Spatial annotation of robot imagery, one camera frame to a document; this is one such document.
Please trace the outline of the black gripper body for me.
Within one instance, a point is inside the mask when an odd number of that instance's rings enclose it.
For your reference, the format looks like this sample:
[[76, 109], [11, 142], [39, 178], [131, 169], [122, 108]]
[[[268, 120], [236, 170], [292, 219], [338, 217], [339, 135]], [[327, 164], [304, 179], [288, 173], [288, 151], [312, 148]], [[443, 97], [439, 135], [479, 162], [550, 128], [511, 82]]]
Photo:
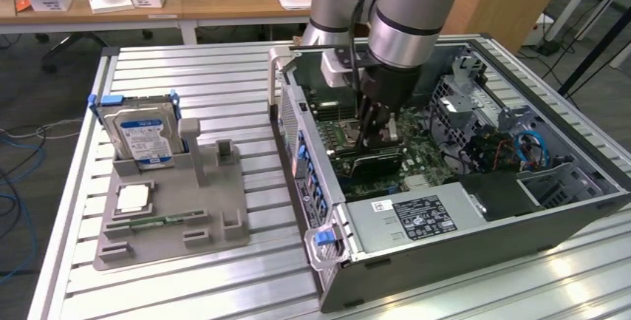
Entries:
[[413, 97], [421, 79], [421, 67], [399, 69], [387, 65], [367, 67], [360, 79], [358, 112], [375, 105], [398, 112]]

